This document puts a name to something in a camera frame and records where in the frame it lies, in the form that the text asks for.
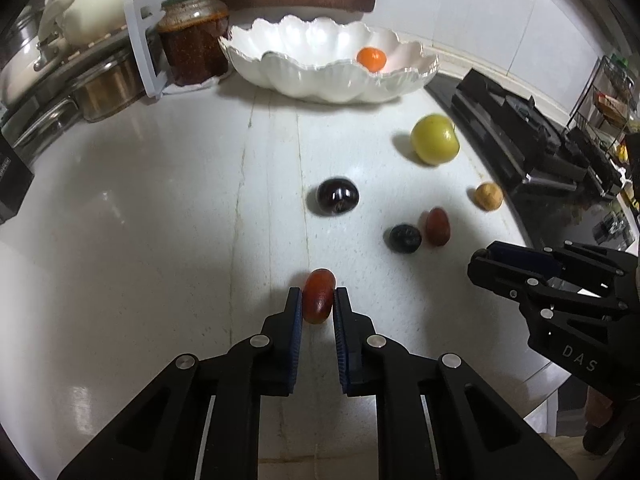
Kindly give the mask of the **right hand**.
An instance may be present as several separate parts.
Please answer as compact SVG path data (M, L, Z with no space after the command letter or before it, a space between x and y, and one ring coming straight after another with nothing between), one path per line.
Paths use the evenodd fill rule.
M593 388L587 389L585 405L586 432L582 438L585 450L594 455L604 455L610 449L614 437L608 426L612 417L612 401Z

